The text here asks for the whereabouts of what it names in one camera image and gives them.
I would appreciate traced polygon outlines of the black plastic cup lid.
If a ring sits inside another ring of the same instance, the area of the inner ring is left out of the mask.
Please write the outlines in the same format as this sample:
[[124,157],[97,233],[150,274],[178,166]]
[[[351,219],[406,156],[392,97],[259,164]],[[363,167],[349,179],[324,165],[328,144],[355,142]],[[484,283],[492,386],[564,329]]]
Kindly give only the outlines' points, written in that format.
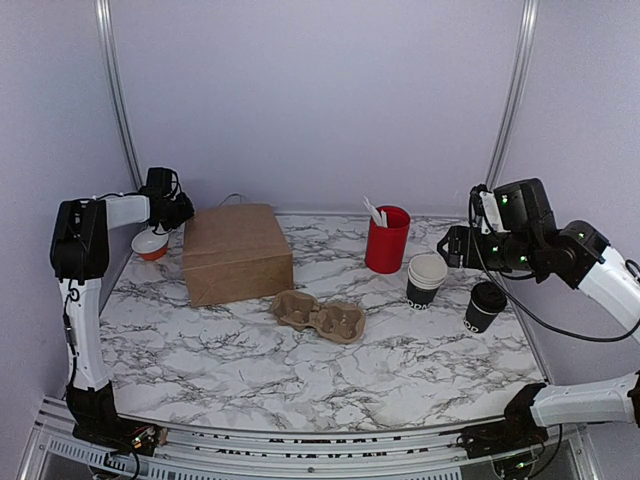
[[507,297],[498,285],[484,281],[471,290],[471,301],[478,310],[486,314],[497,315],[507,306]]

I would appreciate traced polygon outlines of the brown paper bag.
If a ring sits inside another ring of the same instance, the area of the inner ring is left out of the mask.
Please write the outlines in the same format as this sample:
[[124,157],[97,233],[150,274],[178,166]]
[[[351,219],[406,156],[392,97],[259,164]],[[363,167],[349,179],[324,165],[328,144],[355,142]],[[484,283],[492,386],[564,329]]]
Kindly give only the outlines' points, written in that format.
[[193,307],[294,288],[293,253],[268,204],[199,211],[186,222],[182,272]]

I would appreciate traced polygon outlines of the brown pulp cup carrier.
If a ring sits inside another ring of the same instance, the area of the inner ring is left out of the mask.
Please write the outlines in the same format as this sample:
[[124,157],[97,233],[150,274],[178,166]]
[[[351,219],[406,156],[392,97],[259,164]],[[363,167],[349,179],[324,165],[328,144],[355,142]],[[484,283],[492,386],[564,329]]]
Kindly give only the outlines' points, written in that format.
[[281,326],[297,331],[312,328],[320,337],[344,345],[359,340],[366,324],[364,311],[355,304],[320,303],[314,296],[294,290],[278,293],[270,312]]

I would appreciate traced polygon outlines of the black paper coffee cup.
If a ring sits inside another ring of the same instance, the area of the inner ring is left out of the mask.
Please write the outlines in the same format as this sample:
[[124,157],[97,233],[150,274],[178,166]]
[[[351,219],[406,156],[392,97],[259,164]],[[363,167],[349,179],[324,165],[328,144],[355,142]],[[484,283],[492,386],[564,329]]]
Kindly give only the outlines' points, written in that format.
[[499,312],[487,310],[470,301],[463,318],[463,325],[472,333],[483,333],[490,327],[498,314]]

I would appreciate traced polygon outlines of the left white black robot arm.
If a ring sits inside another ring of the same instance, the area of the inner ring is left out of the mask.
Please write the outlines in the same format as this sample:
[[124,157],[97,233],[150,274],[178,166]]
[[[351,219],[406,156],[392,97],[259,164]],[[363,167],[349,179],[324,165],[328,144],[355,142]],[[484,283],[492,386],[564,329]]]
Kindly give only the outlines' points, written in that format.
[[66,401],[78,426],[106,445],[119,444],[127,432],[116,411],[99,334],[102,279],[110,263],[109,232],[147,224],[165,233],[193,215],[193,204],[185,193],[146,188],[67,200],[59,206],[50,262],[63,304],[69,362]]

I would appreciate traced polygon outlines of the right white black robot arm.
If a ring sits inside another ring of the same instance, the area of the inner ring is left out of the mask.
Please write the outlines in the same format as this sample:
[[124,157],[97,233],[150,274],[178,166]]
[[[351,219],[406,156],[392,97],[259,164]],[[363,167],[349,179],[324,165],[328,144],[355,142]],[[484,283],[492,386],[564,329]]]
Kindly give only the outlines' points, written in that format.
[[[479,309],[488,309],[487,292],[497,292],[501,303],[511,302],[526,315],[531,310],[506,290],[495,276],[511,280],[555,275],[576,293],[583,294],[607,313],[623,333],[608,338],[564,330],[533,316],[540,327],[590,343],[616,343],[639,337],[639,266],[625,259],[610,241],[584,221],[563,229],[545,228],[527,221],[503,232],[481,229],[475,223],[451,227],[437,251],[451,268],[481,270],[488,280],[472,295]],[[639,375],[636,372],[599,382],[555,386],[532,384],[508,404],[495,438],[515,448],[529,437],[535,425],[639,421]]]

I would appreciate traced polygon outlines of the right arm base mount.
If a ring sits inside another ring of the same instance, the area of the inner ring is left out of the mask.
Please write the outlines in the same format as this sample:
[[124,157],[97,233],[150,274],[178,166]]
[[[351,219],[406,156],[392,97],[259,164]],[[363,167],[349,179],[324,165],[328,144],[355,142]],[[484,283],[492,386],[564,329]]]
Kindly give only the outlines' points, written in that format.
[[496,422],[465,427],[456,439],[456,446],[463,448],[469,459],[475,459],[543,445],[548,439],[544,428],[521,431],[505,422]]

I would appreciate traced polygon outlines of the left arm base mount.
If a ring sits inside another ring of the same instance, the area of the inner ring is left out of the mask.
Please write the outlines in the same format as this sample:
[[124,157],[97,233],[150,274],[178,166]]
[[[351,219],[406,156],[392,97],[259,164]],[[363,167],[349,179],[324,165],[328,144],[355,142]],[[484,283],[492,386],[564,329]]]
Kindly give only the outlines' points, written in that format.
[[76,424],[73,436],[77,439],[122,452],[152,456],[156,448],[165,442],[168,429],[160,425],[119,418],[115,423]]

